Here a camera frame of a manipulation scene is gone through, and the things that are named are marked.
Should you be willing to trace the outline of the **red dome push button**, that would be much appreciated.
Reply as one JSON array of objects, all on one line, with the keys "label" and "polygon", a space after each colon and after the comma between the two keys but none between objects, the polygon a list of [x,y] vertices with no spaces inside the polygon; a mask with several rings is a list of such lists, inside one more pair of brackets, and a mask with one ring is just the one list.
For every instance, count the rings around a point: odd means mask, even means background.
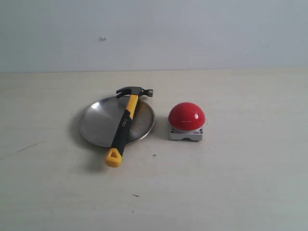
[{"label": "red dome push button", "polygon": [[168,123],[170,140],[203,140],[206,116],[203,110],[194,103],[183,102],[175,105],[168,115]]}]

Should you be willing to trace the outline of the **yellow black claw hammer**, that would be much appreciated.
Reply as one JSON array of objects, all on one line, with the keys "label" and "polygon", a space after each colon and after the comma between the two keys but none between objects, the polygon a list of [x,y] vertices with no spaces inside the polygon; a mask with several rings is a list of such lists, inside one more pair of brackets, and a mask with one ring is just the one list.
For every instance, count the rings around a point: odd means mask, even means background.
[{"label": "yellow black claw hammer", "polygon": [[117,99],[128,95],[129,100],[105,158],[105,164],[108,167],[119,167],[121,165],[123,151],[128,141],[129,131],[139,98],[141,96],[153,97],[153,92],[153,89],[145,90],[142,87],[124,87],[116,91]]}]

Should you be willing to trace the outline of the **round steel plate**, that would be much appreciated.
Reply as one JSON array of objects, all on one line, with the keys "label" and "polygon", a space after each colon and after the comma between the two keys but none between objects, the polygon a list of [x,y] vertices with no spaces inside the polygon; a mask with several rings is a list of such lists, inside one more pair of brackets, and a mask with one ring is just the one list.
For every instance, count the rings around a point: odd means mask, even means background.
[{"label": "round steel plate", "polygon": [[[128,100],[128,96],[119,99],[111,96],[90,105],[81,114],[79,120],[79,130],[83,138],[94,145],[109,148]],[[146,137],[154,123],[155,113],[152,107],[147,102],[139,100],[127,144],[135,143]]]}]

